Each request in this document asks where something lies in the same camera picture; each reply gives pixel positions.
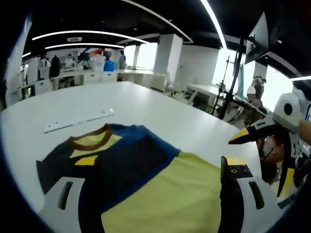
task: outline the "white table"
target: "white table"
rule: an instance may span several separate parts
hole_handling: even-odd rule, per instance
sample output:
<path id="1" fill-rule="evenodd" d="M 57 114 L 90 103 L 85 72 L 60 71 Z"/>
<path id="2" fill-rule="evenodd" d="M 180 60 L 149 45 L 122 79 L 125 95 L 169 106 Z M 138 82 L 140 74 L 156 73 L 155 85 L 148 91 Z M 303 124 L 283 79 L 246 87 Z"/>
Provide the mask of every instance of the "white table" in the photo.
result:
<path id="1" fill-rule="evenodd" d="M 190 105 L 194 98 L 197 96 L 198 93 L 205 94 L 207 96 L 217 97 L 219 89 L 214 86 L 204 86 L 204 85 L 196 85 L 196 84 L 188 84 L 187 88 L 194 91 L 190 99 L 188 100 L 188 105 Z"/>
<path id="2" fill-rule="evenodd" d="M 215 97 L 215 98 L 218 96 L 218 93 L 219 93 L 219 88 L 216 88 L 214 86 L 204 86 L 204 85 L 188 84 L 187 87 L 194 91 L 194 93 L 192 94 L 192 96 L 188 100 L 188 103 L 187 103 L 188 105 L 191 105 L 191 103 L 193 102 L 194 98 L 197 96 L 198 93 L 202 93 L 204 95 L 212 96 L 212 97 Z M 259 110 L 257 107 L 255 107 L 254 105 L 250 104 L 246 100 L 243 100 L 242 98 L 240 98 L 238 96 L 234 96 L 234 98 L 236 100 L 240 101 L 240 102 L 243 102 L 249 108 L 254 109 L 255 111 L 257 111 L 262 116 L 264 116 L 264 117 L 266 116 L 265 113 L 263 113 L 261 110 Z"/>
<path id="3" fill-rule="evenodd" d="M 44 134 L 56 120 L 112 108 L 114 116 Z M 220 167 L 221 156 L 237 156 L 261 177 L 255 142 L 228 145 L 239 130 L 205 112 L 130 82 L 77 86 L 35 96 L 2 112 L 3 145 L 8 165 L 29 204 L 44 204 L 36 160 L 70 136 L 93 131 L 105 123 L 145 125 L 183 151 L 193 152 Z"/>

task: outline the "white desk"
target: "white desk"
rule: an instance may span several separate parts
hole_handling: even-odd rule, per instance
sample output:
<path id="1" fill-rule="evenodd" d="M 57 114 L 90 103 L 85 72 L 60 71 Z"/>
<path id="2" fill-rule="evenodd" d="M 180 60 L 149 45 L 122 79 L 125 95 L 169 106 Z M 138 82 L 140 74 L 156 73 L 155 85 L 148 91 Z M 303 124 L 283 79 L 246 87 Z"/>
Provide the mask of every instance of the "white desk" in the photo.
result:
<path id="1" fill-rule="evenodd" d="M 202 94 L 205 94 L 207 96 L 212 96 L 212 97 L 215 97 L 215 98 L 218 96 L 218 93 L 219 93 L 219 89 L 214 87 L 214 86 L 204 86 L 204 85 L 188 84 L 187 87 L 194 91 L 194 93 L 192 94 L 192 96 L 188 100 L 188 103 L 187 103 L 188 105 L 191 105 L 191 103 L 193 102 L 194 98 L 197 96 L 198 93 L 202 93 Z M 263 113 L 261 110 L 259 110 L 257 107 L 255 107 L 254 105 L 250 104 L 246 100 L 243 100 L 242 98 L 240 98 L 238 96 L 234 96 L 234 98 L 236 100 L 240 101 L 240 102 L 243 102 L 249 108 L 254 109 L 255 111 L 257 111 L 262 116 L 264 116 L 264 117 L 266 116 L 265 113 Z"/>
<path id="2" fill-rule="evenodd" d="M 61 70 L 60 74 L 57 77 L 52 79 L 51 85 L 52 90 L 58 89 L 59 79 L 65 77 L 74 77 L 75 85 L 83 85 L 85 78 L 95 76 L 94 80 L 91 83 L 108 83 L 116 82 L 118 75 L 124 76 L 126 81 L 136 83 L 138 85 L 145 86 L 147 88 L 155 88 L 164 91 L 166 85 L 166 76 L 161 74 L 154 74 L 151 70 L 132 70 L 132 69 L 116 69 L 113 72 L 107 71 L 93 71 L 93 70 L 83 70 L 81 68 L 72 69 L 70 71 Z M 11 106 L 19 101 L 21 101 L 21 89 L 26 89 L 28 87 L 34 86 L 37 82 L 20 85 L 15 87 L 15 90 L 12 93 L 6 95 L 8 106 Z"/>
<path id="3" fill-rule="evenodd" d="M 43 133 L 48 124 L 58 119 L 109 108 L 114 110 L 114 116 Z M 238 133 L 237 128 L 130 82 L 52 91 L 5 109 L 1 119 L 3 145 L 9 167 L 22 194 L 36 212 L 41 210 L 44 196 L 35 161 L 43 160 L 55 146 L 68 137 L 95 130 L 105 123 L 145 125 L 177 148 L 193 152 L 218 167 L 221 156 L 240 157 L 247 162 L 253 175 L 261 177 L 255 142 L 228 145 L 230 138 Z"/>
<path id="4" fill-rule="evenodd" d="M 219 92 L 219 89 L 214 87 L 214 86 L 188 84 L 187 88 L 194 91 L 194 93 L 192 94 L 192 96 L 190 97 L 190 99 L 187 103 L 188 105 L 190 105 L 193 102 L 194 98 L 197 96 L 198 93 L 202 93 L 202 94 L 205 94 L 207 96 L 212 96 L 212 97 L 216 98 L 218 96 L 218 92 Z"/>

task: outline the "black ceiling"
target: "black ceiling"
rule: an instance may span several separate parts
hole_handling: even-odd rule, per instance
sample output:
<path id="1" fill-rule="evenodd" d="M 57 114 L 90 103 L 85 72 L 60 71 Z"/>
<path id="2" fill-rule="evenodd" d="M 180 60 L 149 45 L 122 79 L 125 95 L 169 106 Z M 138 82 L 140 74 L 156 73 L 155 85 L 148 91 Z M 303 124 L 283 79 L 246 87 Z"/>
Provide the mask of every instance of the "black ceiling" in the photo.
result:
<path id="1" fill-rule="evenodd" d="M 204 33 L 216 33 L 213 23 L 200 0 L 134 0 L 158 13 L 180 28 L 193 39 L 194 45 L 219 48 L 220 40 Z M 311 74 L 311 23 L 308 17 L 310 4 L 307 0 L 208 0 L 222 31 L 226 35 L 248 36 L 263 11 L 269 21 L 280 19 L 285 28 L 280 35 L 282 44 L 272 52 L 292 64 L 302 75 Z M 81 36 L 83 43 L 117 44 L 124 38 L 100 34 L 63 34 L 32 41 L 35 36 L 68 30 L 92 30 L 120 33 L 132 37 L 152 33 L 176 33 L 189 41 L 168 23 L 122 0 L 93 0 L 72 2 L 64 0 L 45 1 L 38 4 L 32 12 L 32 27 L 24 52 L 33 55 L 44 53 L 46 46 L 66 44 L 68 37 Z M 145 39 L 149 42 L 158 38 Z M 231 49 L 235 43 L 227 43 Z M 295 77 L 285 66 L 269 59 L 290 77 Z"/>

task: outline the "white pillar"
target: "white pillar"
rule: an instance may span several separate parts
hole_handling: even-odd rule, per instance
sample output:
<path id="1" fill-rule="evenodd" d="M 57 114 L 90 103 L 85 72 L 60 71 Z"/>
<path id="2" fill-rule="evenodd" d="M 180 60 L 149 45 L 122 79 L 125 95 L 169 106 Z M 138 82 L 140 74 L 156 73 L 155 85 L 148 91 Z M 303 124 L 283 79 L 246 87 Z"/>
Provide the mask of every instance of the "white pillar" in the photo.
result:
<path id="1" fill-rule="evenodd" d="M 137 60 L 138 60 L 138 54 L 140 50 L 140 45 L 135 47 L 135 53 L 134 53 L 134 61 L 133 61 L 133 66 L 137 66 Z"/>
<path id="2" fill-rule="evenodd" d="M 8 66 L 7 66 L 7 69 L 5 72 L 5 78 L 4 78 L 6 80 L 9 80 L 10 78 L 20 73 L 22 55 L 24 53 L 24 47 L 25 47 L 27 35 L 31 27 L 31 24 L 32 22 L 30 18 L 26 18 L 23 31 L 21 32 L 19 39 L 17 40 L 12 50 L 11 56 L 8 59 Z"/>
<path id="3" fill-rule="evenodd" d="M 31 27 L 30 18 L 26 18 L 23 31 L 21 32 L 19 39 L 13 47 L 12 53 L 8 58 L 7 69 L 5 71 L 4 79 L 6 80 L 7 90 L 5 93 L 6 106 L 13 105 L 22 99 L 21 90 L 17 90 L 21 86 L 21 79 L 18 74 L 20 73 L 22 56 L 24 53 L 24 47 L 27 39 L 29 29 Z"/>
<path id="4" fill-rule="evenodd" d="M 167 76 L 168 83 L 175 80 L 183 39 L 175 34 L 161 35 L 157 46 L 155 68 L 156 74 Z"/>

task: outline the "ceiling light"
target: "ceiling light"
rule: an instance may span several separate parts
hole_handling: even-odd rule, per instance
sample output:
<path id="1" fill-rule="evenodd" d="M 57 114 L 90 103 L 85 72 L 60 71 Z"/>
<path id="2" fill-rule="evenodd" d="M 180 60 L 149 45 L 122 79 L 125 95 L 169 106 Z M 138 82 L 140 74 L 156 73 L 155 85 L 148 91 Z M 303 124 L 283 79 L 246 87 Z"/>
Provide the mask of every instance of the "ceiling light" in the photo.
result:
<path id="1" fill-rule="evenodd" d="M 28 53 L 22 55 L 22 57 L 26 57 L 26 56 L 28 56 L 28 55 L 30 55 L 30 54 L 31 54 L 31 52 L 28 52 Z"/>
<path id="2" fill-rule="evenodd" d="M 290 79 L 292 82 L 295 82 L 295 81 L 302 81 L 302 80 L 311 80 L 311 76 L 306 76 L 306 77 L 300 77 L 300 78 L 293 78 L 293 79 Z"/>
<path id="3" fill-rule="evenodd" d="M 122 35 L 122 34 L 117 34 L 117 33 L 100 32 L 100 31 L 84 31 L 84 30 L 62 31 L 62 32 L 56 32 L 56 33 L 49 33 L 49 34 L 34 37 L 34 38 L 32 38 L 32 40 L 41 39 L 43 37 L 47 37 L 47 36 L 51 36 L 51 35 L 60 35 L 60 34 L 68 34 L 68 33 L 95 33 L 95 34 L 112 35 L 112 36 L 123 37 L 123 38 L 130 39 L 130 40 L 136 40 L 136 41 L 144 43 L 144 44 L 149 44 L 148 41 L 137 39 L 135 37 L 131 37 L 131 36 L 127 36 L 127 35 Z"/>
<path id="4" fill-rule="evenodd" d="M 63 45 L 53 45 L 53 46 L 48 46 L 45 47 L 46 50 L 48 49 L 53 49 L 53 48 L 58 48 L 58 47 L 65 47 L 65 46 L 81 46 L 81 45 L 87 45 L 87 46 L 105 46 L 105 47 L 116 47 L 116 48 L 121 48 L 123 49 L 124 46 L 120 45 L 109 45 L 109 44 L 98 44 L 98 43 L 72 43 L 72 44 L 63 44 Z"/>
<path id="5" fill-rule="evenodd" d="M 140 9 L 142 9 L 142 10 L 144 10 L 144 11 L 147 11 L 147 12 L 149 12 L 150 14 L 152 14 L 152 15 L 158 17 L 159 19 L 163 20 L 164 22 L 166 22 L 167 24 L 169 24 L 170 26 L 172 26 L 173 28 L 175 28 L 177 31 L 179 31 L 185 38 L 187 38 L 187 39 L 189 40 L 188 43 L 193 43 L 193 40 L 191 40 L 190 37 L 187 36 L 182 30 L 180 30 L 178 27 L 176 27 L 174 24 L 172 24 L 169 20 L 167 20 L 166 18 L 164 18 L 164 17 L 162 17 L 161 15 L 157 14 L 156 12 L 154 12 L 154 11 L 148 9 L 147 7 L 144 7 L 143 5 L 140 5 L 140 4 L 136 3 L 136 2 L 133 2 L 133 1 L 131 1 L 131 0 L 122 0 L 122 1 L 127 2 L 128 4 L 131 4 L 131 5 L 133 5 L 133 6 L 136 6 L 136 7 L 140 8 Z"/>
<path id="6" fill-rule="evenodd" d="M 225 43 L 224 34 L 223 34 L 223 32 L 222 32 L 222 29 L 220 28 L 220 25 L 219 25 L 219 23 L 218 23 L 218 21 L 217 21 L 217 18 L 216 18 L 216 16 L 215 16 L 215 14 L 214 14 L 214 12 L 213 12 L 211 6 L 209 5 L 209 3 L 208 3 L 207 0 L 200 0 L 200 1 L 201 1 L 201 3 L 203 4 L 203 6 L 205 7 L 207 13 L 209 14 L 209 17 L 210 17 L 211 20 L 213 21 L 213 24 L 214 24 L 214 26 L 215 26 L 215 28 L 216 28 L 216 31 L 217 31 L 218 36 L 219 36 L 219 38 L 220 38 L 220 41 L 221 41 L 221 43 L 222 43 L 222 45 L 223 45 L 223 48 L 224 48 L 224 49 L 227 49 L 227 45 L 226 45 L 226 43 Z"/>

